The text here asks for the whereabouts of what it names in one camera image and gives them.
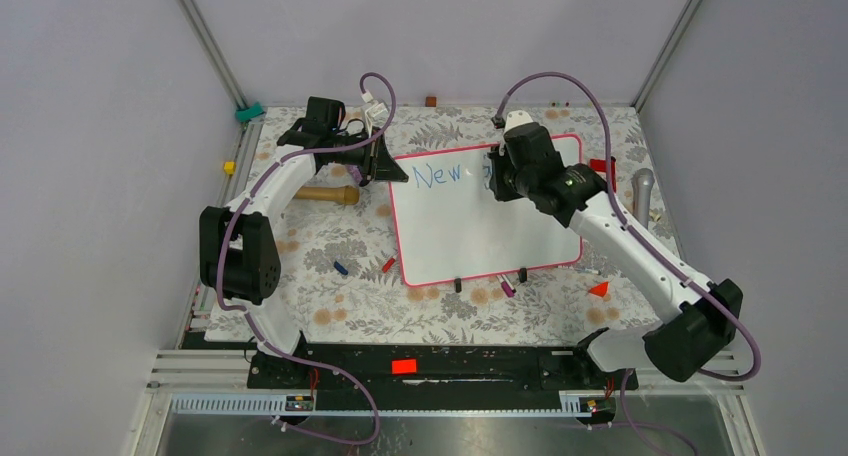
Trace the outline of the pink framed whiteboard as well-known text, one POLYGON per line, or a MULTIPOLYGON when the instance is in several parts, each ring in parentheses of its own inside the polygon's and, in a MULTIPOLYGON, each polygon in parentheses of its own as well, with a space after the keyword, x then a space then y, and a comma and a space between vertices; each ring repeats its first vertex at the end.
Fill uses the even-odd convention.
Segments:
POLYGON ((569 265, 581 238, 532 202, 499 202, 488 187, 492 144, 398 157, 408 175, 389 186, 403 282, 450 283, 569 265))

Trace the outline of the blue marker cap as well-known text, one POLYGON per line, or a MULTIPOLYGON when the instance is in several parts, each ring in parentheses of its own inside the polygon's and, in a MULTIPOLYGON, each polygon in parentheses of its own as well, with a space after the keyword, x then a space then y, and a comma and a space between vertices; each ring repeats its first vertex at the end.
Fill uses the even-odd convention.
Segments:
POLYGON ((338 261, 333 263, 334 268, 342 275, 348 275, 349 271, 338 261))

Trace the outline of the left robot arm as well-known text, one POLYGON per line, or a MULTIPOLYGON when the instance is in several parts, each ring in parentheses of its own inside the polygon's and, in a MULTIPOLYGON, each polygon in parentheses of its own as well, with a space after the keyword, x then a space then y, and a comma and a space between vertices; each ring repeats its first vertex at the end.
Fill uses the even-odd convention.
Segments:
POLYGON ((352 132, 344 124, 342 102, 310 98, 305 115, 278 138, 273 163, 253 185, 223 207, 205 208, 199 218, 202 284, 216 291, 222 310, 245 317, 260 351, 275 356, 272 374, 288 387, 307 380, 311 363, 296 351, 301 331, 275 294, 282 263, 274 218, 326 165, 353 168, 364 185, 409 179, 383 136, 392 109, 370 94, 363 99, 362 127, 352 132))

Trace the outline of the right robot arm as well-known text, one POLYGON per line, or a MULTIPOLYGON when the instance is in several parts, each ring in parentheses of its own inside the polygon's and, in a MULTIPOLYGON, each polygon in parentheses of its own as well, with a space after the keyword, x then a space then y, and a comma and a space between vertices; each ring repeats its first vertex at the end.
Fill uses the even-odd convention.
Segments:
POLYGON ((496 200, 531 201, 606 257, 646 298, 658 323, 627 330, 598 330, 581 340, 575 378, 597 388, 614 371, 653 366, 685 382, 735 336, 741 289, 719 284, 689 268, 630 214, 622 211, 607 181, 589 166, 567 166, 548 130, 533 120, 494 120, 504 139, 491 149, 489 186, 496 200))

